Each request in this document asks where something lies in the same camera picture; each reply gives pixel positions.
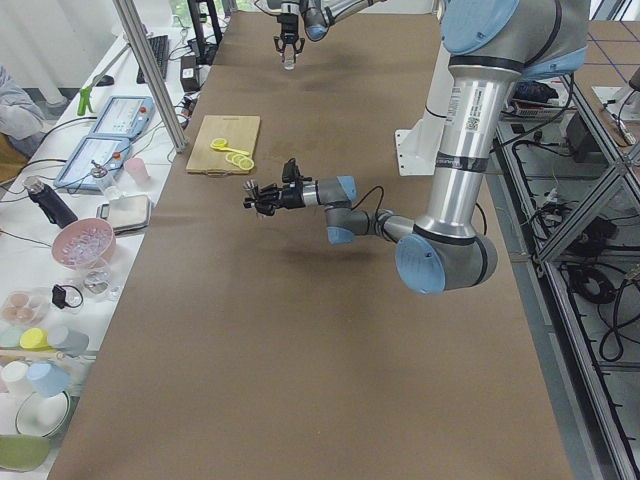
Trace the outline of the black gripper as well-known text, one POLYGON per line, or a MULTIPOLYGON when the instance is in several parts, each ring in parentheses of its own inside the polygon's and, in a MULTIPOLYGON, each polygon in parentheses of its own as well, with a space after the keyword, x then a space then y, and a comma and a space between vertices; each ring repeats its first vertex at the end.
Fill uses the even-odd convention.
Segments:
POLYGON ((251 197, 265 197, 266 204, 249 198, 245 198, 243 206, 246 209, 255 209, 256 211, 277 210, 285 208, 288 210, 304 207, 303 190, 295 184, 284 185, 278 187, 271 184, 267 187, 252 187, 247 190, 251 197))
POLYGON ((297 14, 280 14, 277 16, 280 25, 279 36, 273 37, 276 52, 281 53, 281 46, 295 45, 295 53, 303 52, 306 40, 299 37, 299 17, 297 14))

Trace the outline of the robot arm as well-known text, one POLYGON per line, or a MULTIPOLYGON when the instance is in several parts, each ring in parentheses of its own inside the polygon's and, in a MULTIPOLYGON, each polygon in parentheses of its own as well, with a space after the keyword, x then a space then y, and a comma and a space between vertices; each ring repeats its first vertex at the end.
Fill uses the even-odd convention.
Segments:
POLYGON ((368 1, 255 1, 261 12, 275 17, 280 34, 274 37, 276 51, 285 57, 290 50, 301 54, 306 40, 318 42, 338 21, 377 4, 368 1))
POLYGON ((442 1, 440 37, 449 53, 450 89, 426 212, 408 219, 355 205, 352 178, 313 180, 296 163, 282 181, 245 186, 244 204, 270 216, 321 205, 334 244, 376 235, 396 245, 400 278, 420 294, 479 285, 494 272, 493 243, 472 224, 500 112, 522 80, 578 70, 586 57, 586 1, 442 1))

